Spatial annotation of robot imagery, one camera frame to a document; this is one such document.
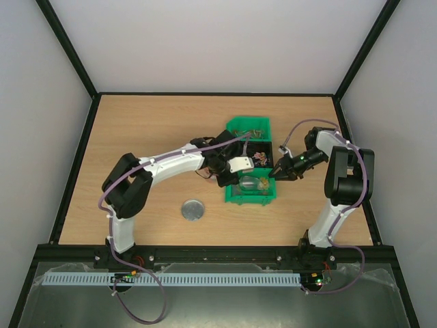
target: robotic arm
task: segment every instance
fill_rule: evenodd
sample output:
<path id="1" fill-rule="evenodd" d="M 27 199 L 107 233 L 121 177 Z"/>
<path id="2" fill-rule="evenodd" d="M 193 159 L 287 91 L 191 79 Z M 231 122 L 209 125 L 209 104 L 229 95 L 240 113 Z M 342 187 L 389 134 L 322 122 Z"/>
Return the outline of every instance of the robotic arm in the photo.
<path id="1" fill-rule="evenodd" d="M 325 207 L 316 223 L 307 230 L 303 240 L 301 239 L 301 243 L 327 248 L 331 246 L 330 241 L 334 240 L 348 215 L 355 210 L 351 208 L 343 212 L 359 199 L 363 191 L 363 172 L 356 154 L 334 129 L 314 127 L 305 137 L 305 146 L 307 151 L 297 156 L 292 156 L 288 148 L 281 146 L 279 151 L 284 156 L 269 176 L 276 180 L 295 181 L 298 178 L 302 179 L 304 172 L 308 169 L 313 169 L 321 162 L 329 161 L 324 183 L 327 198 Z M 360 149 L 359 154 L 367 173 L 367 191 L 364 200 L 368 200 L 373 191 L 375 155 L 372 150 L 368 149 Z M 341 212 L 343 215 L 335 224 Z"/>
<path id="2" fill-rule="evenodd" d="M 125 154 L 102 186 L 106 191 L 115 185 L 104 199 L 113 213 L 112 236 L 108 238 L 113 238 L 115 251 L 123 253 L 135 244 L 135 215 L 143 209 L 150 189 L 158 182 L 207 167 L 216 176 L 219 187 L 238 184 L 238 172 L 253 169 L 254 164 L 251 158 L 242 156 L 244 150 L 240 143 L 231 143 L 232 139 L 235 137 L 225 130 L 217 138 L 197 138 L 179 150 L 158 156 L 138 159 L 132 153 Z M 130 175 L 130 179 L 126 177 L 115 183 L 138 166 L 143 167 Z"/>

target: wooden surface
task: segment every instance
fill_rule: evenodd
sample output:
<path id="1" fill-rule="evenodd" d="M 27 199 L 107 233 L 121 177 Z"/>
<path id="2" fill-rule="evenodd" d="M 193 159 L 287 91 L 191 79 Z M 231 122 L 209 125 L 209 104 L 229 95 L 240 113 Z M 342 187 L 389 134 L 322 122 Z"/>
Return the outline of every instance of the wooden surface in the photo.
<path id="1" fill-rule="evenodd" d="M 104 179 L 121 155 L 153 156 L 183 146 L 195 137 L 215 136 L 237 115 L 270 118 L 274 159 L 295 123 L 306 118 L 337 122 L 330 98 L 232 96 L 103 96 L 66 217 L 61 244 L 103 244 L 106 213 L 98 210 Z M 303 124 L 289 142 L 293 152 L 305 150 L 304 136 L 317 123 Z M 156 185 L 137 215 L 138 245 L 297 245 L 323 205 L 323 163 L 303 180 L 278 182 L 278 198 L 267 206 L 224 202 L 224 189 L 187 172 Z M 198 198 L 206 207 L 196 222 L 183 218 L 184 201 Z M 356 210 L 336 241 L 371 245 L 363 210 Z"/>

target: metal disc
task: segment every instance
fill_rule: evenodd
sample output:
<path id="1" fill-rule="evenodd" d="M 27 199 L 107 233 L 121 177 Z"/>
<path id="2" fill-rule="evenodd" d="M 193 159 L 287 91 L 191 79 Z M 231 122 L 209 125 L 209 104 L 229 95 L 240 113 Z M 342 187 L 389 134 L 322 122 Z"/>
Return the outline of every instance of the metal disc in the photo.
<path id="1" fill-rule="evenodd" d="M 182 205 L 182 215 L 189 221 L 197 221 L 205 213 L 205 206 L 200 200 L 187 200 Z"/>

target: white wall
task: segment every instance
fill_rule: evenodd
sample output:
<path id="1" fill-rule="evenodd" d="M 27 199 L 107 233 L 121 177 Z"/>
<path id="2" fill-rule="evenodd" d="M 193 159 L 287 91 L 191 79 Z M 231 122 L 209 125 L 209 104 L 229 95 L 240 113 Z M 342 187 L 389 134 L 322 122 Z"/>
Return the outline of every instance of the white wall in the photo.
<path id="1" fill-rule="evenodd" d="M 0 3 L 0 327 L 47 243 L 90 98 L 34 0 Z"/>
<path id="2" fill-rule="evenodd" d="M 437 1 L 401 1 L 342 101 L 376 153 L 372 204 L 422 327 L 437 319 L 436 31 Z"/>
<path id="3" fill-rule="evenodd" d="M 52 0 L 98 91 L 338 88 L 385 0 Z"/>

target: green plastic tray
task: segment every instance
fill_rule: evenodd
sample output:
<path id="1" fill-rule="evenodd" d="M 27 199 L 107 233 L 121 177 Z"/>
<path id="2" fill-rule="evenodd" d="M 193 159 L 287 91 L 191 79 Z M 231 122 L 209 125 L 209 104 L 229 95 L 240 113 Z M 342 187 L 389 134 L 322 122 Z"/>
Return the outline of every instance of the green plastic tray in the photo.
<path id="1" fill-rule="evenodd" d="M 240 176 L 254 176 L 256 178 L 267 178 L 272 169 L 253 169 L 249 173 L 239 173 Z M 269 187 L 265 191 L 245 191 L 238 190 L 237 186 L 227 186 L 225 190 L 225 202 L 231 202 L 234 204 L 261 204 L 267 205 L 272 200 L 276 199 L 276 182 L 274 179 L 269 178 Z"/>
<path id="2" fill-rule="evenodd" d="M 236 137 L 252 131 L 254 133 L 254 137 L 251 137 L 252 141 L 272 141 L 269 118 L 236 116 L 226 124 L 226 130 Z"/>

